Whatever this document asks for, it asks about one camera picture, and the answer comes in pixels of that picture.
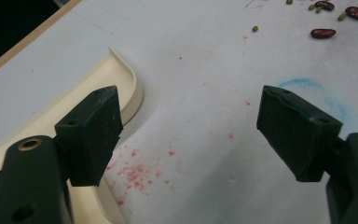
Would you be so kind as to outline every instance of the bean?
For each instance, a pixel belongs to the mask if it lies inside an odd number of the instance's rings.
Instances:
[[[334,5],[332,3],[325,2],[325,1],[316,2],[315,6],[321,7],[322,9],[327,10],[327,11],[332,11],[334,9]]]
[[[345,9],[345,12],[348,16],[358,20],[358,7],[347,7],[347,9]]]
[[[341,15],[339,15],[339,17],[338,17],[338,21],[343,21],[344,19],[345,19],[345,17],[347,17],[347,14],[344,12],[344,13],[342,13]]]
[[[332,29],[314,29],[310,32],[310,35],[316,39],[330,38],[336,34],[335,30]]]

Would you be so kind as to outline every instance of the white table surface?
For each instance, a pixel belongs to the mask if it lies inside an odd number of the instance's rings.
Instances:
[[[0,140],[109,45],[145,91],[105,174],[129,223],[329,223],[328,176],[297,183],[255,127],[272,85],[342,121],[342,138],[358,132],[358,21],[337,21],[358,0],[312,2],[83,0],[0,68]]]

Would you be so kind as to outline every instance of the wooden edge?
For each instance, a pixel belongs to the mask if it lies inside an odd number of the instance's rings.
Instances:
[[[40,24],[36,29],[24,37],[19,43],[17,43],[13,48],[8,50],[4,55],[0,57],[0,67],[12,59],[16,54],[22,51],[27,47],[31,42],[36,40],[40,35],[42,35],[54,22],[59,20],[64,16],[68,11],[70,11],[74,6],[76,6],[81,0],[70,0],[62,8],[56,11],[51,15],[47,20]]]

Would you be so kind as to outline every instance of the red kidney bean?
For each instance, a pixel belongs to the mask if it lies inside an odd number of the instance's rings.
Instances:
[[[310,32],[310,35],[316,39],[327,39],[336,34],[332,29],[314,29]]]
[[[347,7],[347,9],[345,9],[345,12],[348,16],[358,20],[358,7]]]
[[[327,11],[332,11],[334,9],[334,5],[332,3],[325,2],[325,1],[316,2],[315,6],[321,7],[322,9],[325,9]]]

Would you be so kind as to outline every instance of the blue chalk mark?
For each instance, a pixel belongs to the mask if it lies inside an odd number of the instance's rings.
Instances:
[[[338,101],[322,84],[312,80],[310,78],[294,78],[278,85],[279,88],[287,89],[296,93],[297,95],[306,96],[309,93],[314,98],[319,99],[320,102],[324,103],[326,107],[326,113],[345,122],[348,119],[347,109],[345,106]]]
[[[302,86],[302,87],[306,87],[306,88],[323,88],[323,86],[315,81],[313,81],[312,79],[309,78],[295,78],[292,80],[288,80],[285,81],[281,84],[278,85],[279,88],[286,88],[286,87],[290,87],[290,86],[294,86],[294,85],[298,85],[298,86]]]

